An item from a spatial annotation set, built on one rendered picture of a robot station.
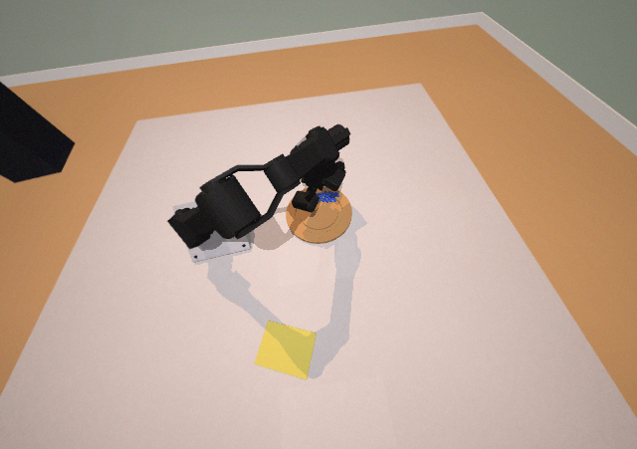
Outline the round tan bead board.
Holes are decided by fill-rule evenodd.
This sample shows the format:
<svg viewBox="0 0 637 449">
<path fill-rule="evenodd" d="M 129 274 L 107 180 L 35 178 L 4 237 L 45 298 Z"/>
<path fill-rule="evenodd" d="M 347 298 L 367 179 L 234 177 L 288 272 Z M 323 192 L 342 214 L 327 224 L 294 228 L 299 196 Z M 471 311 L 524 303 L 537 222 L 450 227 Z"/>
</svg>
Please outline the round tan bead board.
<svg viewBox="0 0 637 449">
<path fill-rule="evenodd" d="M 346 196 L 340 191 L 332 191 L 323 187 L 322 191 L 317 190 L 316 194 L 333 192 L 339 197 L 333 197 L 335 202 L 318 202 L 314 212 L 308 212 L 293 207 L 291 199 L 287 211 L 286 219 L 291 231 L 301 240 L 323 244 L 339 238 L 349 227 L 352 209 Z"/>
</svg>

